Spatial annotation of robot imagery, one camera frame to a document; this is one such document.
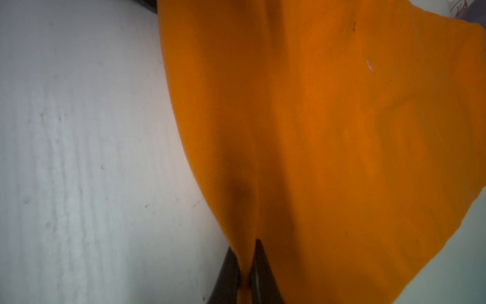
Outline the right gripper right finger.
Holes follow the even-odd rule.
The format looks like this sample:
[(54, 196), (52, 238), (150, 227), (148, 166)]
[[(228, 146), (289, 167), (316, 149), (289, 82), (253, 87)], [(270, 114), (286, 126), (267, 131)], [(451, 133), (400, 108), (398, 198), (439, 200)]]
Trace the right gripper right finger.
[(250, 272), (252, 304), (284, 304), (262, 242), (257, 239)]

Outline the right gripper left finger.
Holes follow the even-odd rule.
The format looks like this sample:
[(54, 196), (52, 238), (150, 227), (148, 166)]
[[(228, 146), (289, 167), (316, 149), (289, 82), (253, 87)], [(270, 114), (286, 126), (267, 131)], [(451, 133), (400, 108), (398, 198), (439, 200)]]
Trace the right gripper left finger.
[(240, 268), (236, 254), (228, 247), (208, 304), (237, 304)]

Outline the orange long pants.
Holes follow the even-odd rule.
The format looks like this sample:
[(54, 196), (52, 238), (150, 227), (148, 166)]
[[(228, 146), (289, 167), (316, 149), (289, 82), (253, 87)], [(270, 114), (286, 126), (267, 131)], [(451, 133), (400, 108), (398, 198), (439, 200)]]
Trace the orange long pants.
[(485, 187), (485, 29), (409, 1), (159, 1), (168, 90), (249, 303), (392, 303)]

